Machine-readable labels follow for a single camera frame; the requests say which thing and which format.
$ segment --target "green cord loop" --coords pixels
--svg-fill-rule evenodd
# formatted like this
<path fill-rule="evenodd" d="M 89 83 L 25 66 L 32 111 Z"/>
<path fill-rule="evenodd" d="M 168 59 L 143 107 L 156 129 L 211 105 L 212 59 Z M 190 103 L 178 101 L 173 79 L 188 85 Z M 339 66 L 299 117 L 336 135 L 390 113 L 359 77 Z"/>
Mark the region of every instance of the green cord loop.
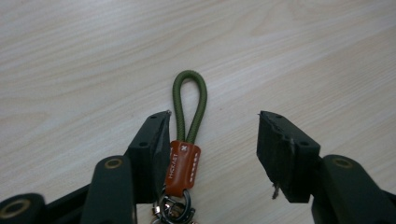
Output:
<path fill-rule="evenodd" d="M 197 110 L 195 112 L 194 118 L 192 120 L 189 133 L 187 138 L 185 138 L 186 128 L 184 122 L 183 115 L 183 106 L 181 103 L 181 85 L 185 79 L 192 79 L 198 85 L 199 89 L 199 102 L 197 106 Z M 194 144 L 195 138 L 198 134 L 198 129 L 201 124 L 202 118 L 204 117 L 206 102 L 207 102 L 207 90 L 204 79 L 199 75 L 199 73 L 187 70 L 183 71 L 177 75 L 174 85 L 173 85 L 173 99 L 174 99 L 174 108 L 175 108 L 175 116 L 176 116 L 176 125 L 177 125 L 177 140 L 188 142 Z"/>

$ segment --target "keychain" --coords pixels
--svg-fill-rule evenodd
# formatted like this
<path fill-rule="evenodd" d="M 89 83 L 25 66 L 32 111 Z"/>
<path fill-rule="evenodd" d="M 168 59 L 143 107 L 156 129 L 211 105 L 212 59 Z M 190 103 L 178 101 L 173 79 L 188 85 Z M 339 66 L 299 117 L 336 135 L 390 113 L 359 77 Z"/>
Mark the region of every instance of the keychain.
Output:
<path fill-rule="evenodd" d="M 180 90 L 185 79 L 192 79 L 198 85 L 199 103 L 189 133 L 185 137 L 185 121 Z M 205 113 L 207 91 L 204 79 L 198 73 L 188 70 L 178 74 L 173 85 L 174 108 L 177 120 L 177 140 L 171 142 L 170 165 L 165 178 L 161 199 L 153 205 L 156 216 L 152 224 L 192 224 L 195 209 L 191 207 L 188 189 L 194 186 L 201 149 L 194 144 L 199 126 Z"/>

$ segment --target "brown leather tag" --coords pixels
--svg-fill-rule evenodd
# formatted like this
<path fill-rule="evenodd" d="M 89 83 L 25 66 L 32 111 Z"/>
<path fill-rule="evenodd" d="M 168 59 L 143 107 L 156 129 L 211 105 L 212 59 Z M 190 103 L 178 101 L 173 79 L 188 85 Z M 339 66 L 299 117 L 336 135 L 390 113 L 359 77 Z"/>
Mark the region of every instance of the brown leather tag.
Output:
<path fill-rule="evenodd" d="M 165 194 L 183 197 L 194 186 L 201 149 L 181 141 L 171 142 L 171 161 L 165 178 Z"/>

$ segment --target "light wood surface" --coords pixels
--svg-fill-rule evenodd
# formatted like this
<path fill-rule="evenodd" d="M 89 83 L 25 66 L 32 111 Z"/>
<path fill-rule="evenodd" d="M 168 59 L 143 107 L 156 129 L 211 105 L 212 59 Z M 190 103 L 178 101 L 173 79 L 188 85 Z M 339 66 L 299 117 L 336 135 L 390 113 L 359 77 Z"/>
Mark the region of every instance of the light wood surface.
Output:
<path fill-rule="evenodd" d="M 261 110 L 396 193 L 396 1 L 10 0 L 0 2 L 0 201 L 38 192 L 50 203 L 88 184 L 146 117 L 173 110 L 186 69 L 209 93 L 191 191 L 199 223 L 313 223 L 310 204 L 271 199 L 256 157 Z M 189 82 L 182 94 L 189 121 L 198 92 Z M 150 207 L 138 205 L 139 223 Z"/>

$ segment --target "tabletop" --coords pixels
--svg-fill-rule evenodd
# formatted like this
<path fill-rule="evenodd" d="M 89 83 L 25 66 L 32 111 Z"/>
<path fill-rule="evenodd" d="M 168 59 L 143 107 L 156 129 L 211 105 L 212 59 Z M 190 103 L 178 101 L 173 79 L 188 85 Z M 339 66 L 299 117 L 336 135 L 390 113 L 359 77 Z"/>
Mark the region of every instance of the tabletop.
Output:
<path fill-rule="evenodd" d="M 37 192 L 50 203 L 90 183 L 148 116 L 173 110 L 173 81 L 188 69 L 208 90 L 191 190 L 199 223 L 314 222 L 312 198 L 271 198 L 256 156 L 261 110 L 396 193 L 394 0 L 9 0 L 0 2 L 0 201 Z M 190 123 L 196 86 L 186 82 L 182 96 Z M 150 204 L 137 213 L 152 220 Z"/>

